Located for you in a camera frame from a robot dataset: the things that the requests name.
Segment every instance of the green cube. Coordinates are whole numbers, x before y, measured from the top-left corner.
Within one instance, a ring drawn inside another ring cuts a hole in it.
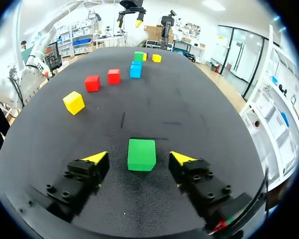
[[[134,61],[143,62],[144,53],[140,51],[136,51],[134,53]]]
[[[131,171],[151,171],[156,164],[154,140],[130,139],[128,169]]]

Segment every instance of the glass door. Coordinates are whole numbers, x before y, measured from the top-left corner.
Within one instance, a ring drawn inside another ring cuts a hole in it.
[[[213,62],[213,64],[219,64],[220,69],[224,64],[229,49],[229,43],[230,43],[232,31],[233,28],[231,27],[219,26],[217,28],[217,42],[216,42],[216,47],[211,56],[211,61]]]
[[[234,29],[228,58],[222,76],[243,95],[256,69],[262,38],[244,30]]]

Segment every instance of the desk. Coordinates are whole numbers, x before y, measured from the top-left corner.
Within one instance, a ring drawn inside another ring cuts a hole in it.
[[[200,218],[168,170],[170,151],[205,158],[214,174],[232,185],[233,197],[256,194],[263,171],[237,111],[217,86],[184,56],[147,48],[161,63],[143,63],[142,78],[130,79],[135,51],[102,48],[50,80],[22,110],[0,153],[0,195],[27,183],[45,193],[73,159],[108,151],[110,170],[72,224],[124,237],[154,237],[201,228]],[[108,85],[109,69],[121,84]],[[87,93],[84,80],[100,75],[101,90]],[[76,116],[62,98],[82,94]],[[150,173],[127,170],[129,138],[155,138],[157,163]]]

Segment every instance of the glass wall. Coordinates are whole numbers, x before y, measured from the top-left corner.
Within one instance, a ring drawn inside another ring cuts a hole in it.
[[[262,37],[234,29],[227,61],[221,74],[243,95],[255,72],[262,48]]]
[[[220,64],[219,73],[244,99],[248,99],[259,77],[265,40],[249,31],[218,26],[211,61]]]
[[[221,67],[223,66],[229,49],[231,35],[232,28],[224,26],[217,28],[217,43],[211,57],[214,64],[218,63]]]

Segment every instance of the blue cube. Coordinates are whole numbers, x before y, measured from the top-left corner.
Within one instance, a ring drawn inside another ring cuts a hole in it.
[[[140,66],[142,66],[143,65],[143,61],[133,61],[132,65],[140,65]]]
[[[140,78],[142,72],[142,66],[139,64],[132,64],[130,69],[130,77],[131,78]]]

